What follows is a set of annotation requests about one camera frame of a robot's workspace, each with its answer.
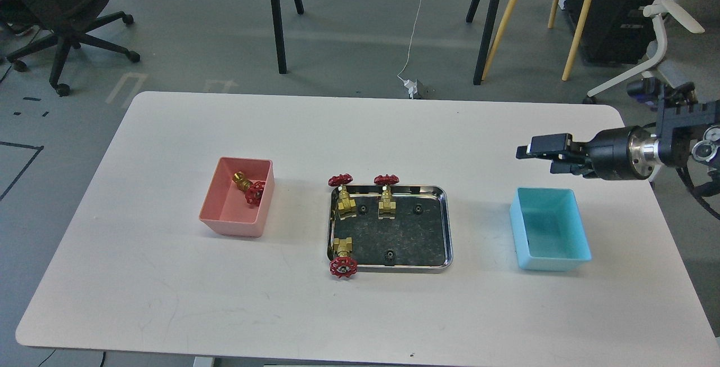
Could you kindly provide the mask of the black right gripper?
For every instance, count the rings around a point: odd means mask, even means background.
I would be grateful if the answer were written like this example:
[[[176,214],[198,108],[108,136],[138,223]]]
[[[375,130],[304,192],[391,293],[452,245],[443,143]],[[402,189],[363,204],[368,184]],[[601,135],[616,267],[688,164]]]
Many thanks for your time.
[[[573,154],[578,163],[552,161],[550,173],[610,181],[645,180],[659,166],[656,138],[640,126],[604,130],[589,142],[572,142],[569,133],[533,136],[529,144],[517,147],[515,157],[565,160]]]

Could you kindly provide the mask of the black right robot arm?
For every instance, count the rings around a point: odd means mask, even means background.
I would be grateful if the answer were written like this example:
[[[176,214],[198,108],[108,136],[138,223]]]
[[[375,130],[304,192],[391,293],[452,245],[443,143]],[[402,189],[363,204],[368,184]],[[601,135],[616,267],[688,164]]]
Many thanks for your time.
[[[627,93],[656,111],[650,126],[603,130],[586,143],[568,133],[535,136],[515,156],[550,160],[552,174],[610,181],[645,180],[661,165],[675,168],[692,197],[718,217],[705,200],[718,194],[718,101],[699,102],[694,90],[692,82],[671,87],[655,77],[635,80]]]

